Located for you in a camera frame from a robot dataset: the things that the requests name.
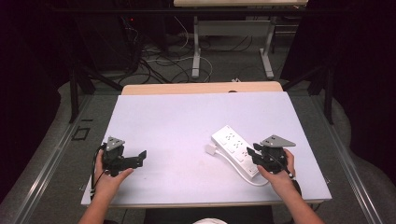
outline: wire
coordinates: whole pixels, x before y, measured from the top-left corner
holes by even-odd
[[[160,65],[160,66],[171,66],[171,65],[176,65],[177,67],[179,67],[179,68],[181,69],[182,73],[186,74],[186,77],[188,78],[188,80],[190,80],[189,74],[187,74],[187,71],[186,71],[184,68],[182,68],[180,65],[178,65],[178,63],[175,63],[175,62],[180,62],[179,60],[171,60],[171,59],[169,59],[168,57],[164,57],[164,58],[167,59],[168,62],[171,62],[172,64],[169,64],[169,65],[162,65],[162,64],[159,64],[159,63],[158,63],[159,61],[156,61],[156,63],[157,63],[158,65]]]
[[[210,79],[210,76],[212,75],[212,73],[213,73],[213,65],[212,65],[212,63],[208,60],[208,59],[206,59],[206,58],[204,58],[204,57],[199,57],[200,59],[204,59],[208,64],[209,64],[209,66],[210,66],[210,72],[209,72],[209,74],[207,75],[207,78],[204,80],[204,82],[206,82],[207,80],[209,80]],[[174,62],[181,62],[181,61],[185,61],[185,60],[188,60],[188,59],[194,59],[194,57],[187,57],[187,58],[183,58],[183,59],[176,59],[176,60],[172,60],[172,61],[174,61]],[[146,61],[147,63],[153,63],[153,62],[163,62],[163,63],[167,63],[167,62],[172,62],[172,61],[170,61],[170,59],[169,59],[169,61],[166,61],[166,60],[149,60],[149,61]]]
[[[162,81],[160,83],[172,83],[170,80],[163,77],[159,72],[155,71],[145,60],[142,59],[141,63],[144,67],[146,67],[149,71],[152,72],[154,77],[157,77],[159,80]]]
[[[160,58],[165,58],[165,60],[167,60],[168,63],[162,64],[159,62],[163,62],[163,61],[155,61],[155,60],[160,60]],[[176,65],[175,62],[179,62],[178,60],[180,60],[180,59],[181,59],[180,55],[178,55],[176,52],[168,52],[168,55],[166,55],[166,56],[158,55],[158,57],[153,62],[156,62],[156,64],[158,64],[159,66],[172,66],[172,65]]]
[[[314,208],[314,205],[311,204],[311,208],[312,208],[312,210],[314,210],[314,212],[318,211],[318,209],[320,208],[320,206],[321,206],[321,203],[319,203],[318,206],[317,206],[316,208]]]
[[[184,27],[184,25],[181,23],[181,21],[177,17],[175,17],[175,19],[178,21],[178,23],[180,24],[181,28],[183,28],[184,35],[186,36],[186,43],[184,43],[184,45],[180,47],[180,49],[183,49],[184,47],[186,47],[187,44],[189,44],[189,32],[187,32],[186,27]]]
[[[216,153],[216,154],[219,154],[220,156],[222,156],[223,158],[225,158],[225,159],[233,166],[233,168],[236,170],[236,172],[238,172],[238,174],[239,174],[242,178],[244,178],[249,184],[251,184],[251,185],[253,185],[253,186],[257,186],[257,187],[261,187],[261,186],[264,186],[264,185],[268,184],[268,180],[267,180],[267,179],[265,179],[266,181],[265,181],[264,183],[261,183],[261,184],[256,184],[256,183],[251,182],[250,180],[248,180],[248,179],[238,170],[238,168],[235,166],[235,164],[233,164],[233,162],[230,161],[230,159],[228,159],[228,157],[226,157],[224,154],[222,154],[222,153],[219,152],[218,150],[216,150],[215,153]]]
[[[131,74],[131,75],[129,75],[128,77],[138,77],[138,76],[146,76],[146,77],[147,77],[146,80],[143,81],[143,82],[140,83],[140,84],[146,84],[146,83],[148,83],[149,80],[150,80],[151,78],[154,78],[158,83],[162,83],[157,77],[153,76],[151,73],[148,73],[148,74],[136,73],[136,74]],[[123,78],[119,81],[119,83],[121,83],[125,78],[127,78],[127,77],[123,77]]]
[[[206,70],[202,69],[202,68],[189,68],[189,69],[186,70],[186,72],[192,71],[193,69],[198,69],[200,72],[205,72],[207,76],[209,75],[209,73],[208,73]],[[178,73],[177,75],[175,75],[175,76],[172,78],[171,81],[172,81],[173,83],[198,83],[198,81],[190,80],[190,76],[187,76],[187,80],[176,81],[176,78],[177,78],[178,76],[180,76],[181,74],[183,74],[183,72],[180,72],[180,73]]]
[[[125,220],[126,212],[128,212],[128,209],[125,209],[124,215],[122,216],[121,224],[123,224],[123,221]]]
[[[236,50],[236,48],[241,46],[242,43],[244,43],[246,39],[248,39],[248,35],[245,36],[245,38],[241,42],[239,42],[239,44],[237,44],[235,47],[233,47],[231,49],[209,49],[210,48],[210,43],[209,43],[209,47],[208,48],[205,49],[205,48],[202,48],[201,46],[200,46],[200,48],[202,49],[202,51],[208,51],[208,52],[230,52],[230,51],[241,52],[241,51],[244,51],[244,50],[248,49],[251,46],[251,44],[253,42],[253,36],[250,37],[250,41],[249,41],[249,43],[247,44],[247,46],[244,49]]]
[[[105,173],[105,170],[99,175],[98,179],[95,181],[95,166],[96,166],[96,158],[98,157],[98,153],[100,149],[106,148],[106,144],[103,144],[99,146],[99,148],[96,149],[95,154],[93,155],[93,160],[92,160],[92,168],[91,168],[91,200],[93,199],[93,196],[95,194],[95,188],[96,184],[98,183],[100,177]]]

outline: black curtain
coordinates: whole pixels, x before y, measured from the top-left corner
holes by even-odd
[[[0,6],[2,79],[1,192],[3,201],[34,155],[55,118],[68,81],[56,35],[37,1],[3,1]]]
[[[345,8],[352,2],[310,0],[307,7]],[[337,36],[342,36],[333,94],[350,120],[350,148],[396,184],[396,41],[392,32],[396,5],[374,0],[355,3],[353,22],[346,29],[343,25],[349,17],[302,19],[281,78],[294,80],[323,64],[333,52]]]

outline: desk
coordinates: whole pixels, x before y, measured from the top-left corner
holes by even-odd
[[[296,143],[290,151],[296,158],[297,179],[304,199],[310,203],[330,200],[332,196],[290,98],[281,90],[276,82],[125,87],[104,141],[110,135],[125,140],[125,157],[136,156],[143,150],[148,156],[143,167],[121,184],[111,206],[282,203],[270,185],[254,187],[222,157],[205,153],[211,134],[227,124],[251,144],[274,133]],[[260,183],[264,179],[256,175],[253,181]],[[89,203],[86,191],[81,204]]]
[[[274,7],[274,6],[302,6],[307,0],[175,0],[176,7]],[[201,49],[199,48],[200,35],[252,35],[265,36],[264,48],[260,49],[262,64],[268,79],[274,78],[274,73],[268,59],[268,51],[276,26],[276,17],[269,21],[198,21],[194,17],[194,58],[192,74],[199,76]]]

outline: outlet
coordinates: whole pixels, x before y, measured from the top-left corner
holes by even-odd
[[[230,126],[226,125],[212,134],[212,141],[246,178],[252,179],[259,172],[248,155],[247,147],[251,148],[251,145]]]

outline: black cable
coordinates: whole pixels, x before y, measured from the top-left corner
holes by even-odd
[[[189,76],[189,74],[187,74],[187,71],[186,71],[183,67],[181,67],[180,65],[178,65],[178,63],[179,63],[180,61],[177,61],[177,63],[176,63],[176,62],[174,62],[173,60],[171,60],[171,59],[168,58],[168,57],[165,57],[165,56],[159,56],[159,57],[163,57],[163,58],[165,58],[166,60],[168,60],[170,63],[172,63],[172,64],[169,64],[169,65],[161,65],[161,64],[159,64],[159,63],[157,62],[157,64],[158,64],[159,66],[171,66],[171,65],[175,65],[175,66],[179,67],[179,68],[181,69],[182,73],[185,73],[187,77]]]
[[[136,74],[132,74],[132,75],[130,75],[130,76],[128,76],[128,77],[137,77],[137,76],[146,76],[146,77],[148,77],[145,81],[143,81],[143,82],[140,83],[140,84],[146,84],[146,83],[148,83],[149,80],[150,80],[151,78],[154,78],[158,83],[161,83],[161,84],[162,84],[162,82],[161,82],[157,77],[153,76],[151,73],[148,73],[148,74],[145,74],[145,73],[136,73]]]
[[[163,77],[159,72],[155,71],[145,60],[142,60],[142,63],[148,70],[150,70],[156,77],[158,77],[164,83],[172,83],[170,80]]]
[[[205,49],[205,48],[202,48],[201,46],[200,46],[200,48],[202,49],[202,51],[207,51],[207,52],[241,52],[241,51],[244,51],[244,50],[250,48],[250,46],[253,42],[253,36],[250,37],[250,41],[244,49],[236,50],[236,48],[241,46],[242,43],[244,43],[246,39],[248,39],[248,35],[245,36],[245,38],[241,42],[239,42],[239,44],[237,44],[235,47],[233,47],[231,49],[209,49],[209,48]]]
[[[148,47],[146,49],[143,49],[143,53],[144,53],[144,58],[149,59],[151,56],[157,56],[159,55],[161,52],[158,50],[158,52],[156,51],[150,51],[151,48],[154,47]]]
[[[312,210],[314,210],[314,212],[316,212],[316,211],[318,211],[318,209],[320,208],[320,206],[321,206],[321,203],[318,204],[318,207],[314,209],[314,206],[312,205]]]
[[[105,172],[105,170],[100,174],[99,178],[95,181],[95,166],[96,166],[96,159],[98,157],[98,153],[100,149],[106,148],[106,143],[103,143],[99,148],[96,149],[95,154],[93,155],[93,160],[92,160],[92,168],[91,168],[91,201],[93,199],[93,196],[95,194],[95,187],[96,183],[99,181],[99,178],[102,176],[102,174]]]
[[[189,76],[189,74],[187,74],[187,70],[184,70],[184,69],[183,69],[182,72],[179,72],[179,73],[176,74],[174,77],[172,77],[171,82],[174,83],[174,82],[175,82],[175,79],[176,79],[178,76],[180,76],[181,74],[185,74],[185,75],[186,75],[186,77],[187,77],[186,83],[189,83],[189,82],[190,82],[190,76]]]
[[[139,67],[140,67],[141,69],[143,69],[143,65],[142,65],[141,62],[139,62]],[[127,72],[125,72],[125,74],[123,74],[123,75],[121,75],[121,76],[114,77],[114,79],[119,79],[118,84],[120,85],[120,83],[121,83],[125,78],[127,78],[127,77],[132,77],[132,76],[135,76],[135,75],[145,75],[145,76],[147,76],[147,74],[136,74],[135,72],[127,71]],[[150,76],[151,76],[151,73],[150,73],[150,71],[148,70],[148,79],[145,80],[145,81],[144,81],[143,83],[141,83],[141,84],[144,84],[144,83],[148,82]]]
[[[172,57],[172,56],[166,57],[166,56],[163,56],[161,54],[159,54],[157,56],[157,58],[154,60],[154,62],[156,64],[158,64],[159,66],[164,66],[164,67],[176,65],[177,63],[179,63],[180,56],[177,53],[175,53],[175,54],[177,55],[176,56],[176,58],[177,58],[176,62],[169,58],[169,57]]]
[[[123,224],[123,221],[125,220],[126,212],[128,212],[128,209],[125,209],[124,215],[122,216],[121,224]]]
[[[189,69],[186,69],[185,72],[187,73],[187,71],[190,71],[190,70],[192,71],[192,69],[198,69],[200,72],[205,72],[205,73],[207,74],[208,82],[210,81],[210,74],[209,74],[205,69],[202,69],[202,68],[189,68]],[[178,76],[180,76],[181,74],[183,74],[183,73],[184,73],[184,72],[180,72],[180,73],[176,74],[176,75],[171,79],[171,81],[172,81],[172,82],[175,82],[175,79],[176,79]],[[178,81],[177,83],[190,83],[190,82],[196,83],[196,81],[191,81],[190,75],[187,75],[187,80],[186,80],[186,81],[180,80],[180,81]]]

